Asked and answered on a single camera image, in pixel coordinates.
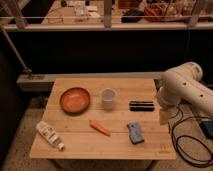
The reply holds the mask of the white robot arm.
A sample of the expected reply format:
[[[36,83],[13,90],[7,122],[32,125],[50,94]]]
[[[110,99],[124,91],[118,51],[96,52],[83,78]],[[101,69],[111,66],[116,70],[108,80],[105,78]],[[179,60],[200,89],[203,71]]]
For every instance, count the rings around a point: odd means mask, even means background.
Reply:
[[[176,107],[182,99],[213,119],[213,90],[200,83],[202,77],[203,70],[195,62],[186,62],[162,73],[161,86],[156,95],[161,107],[161,125],[168,122],[169,109]]]

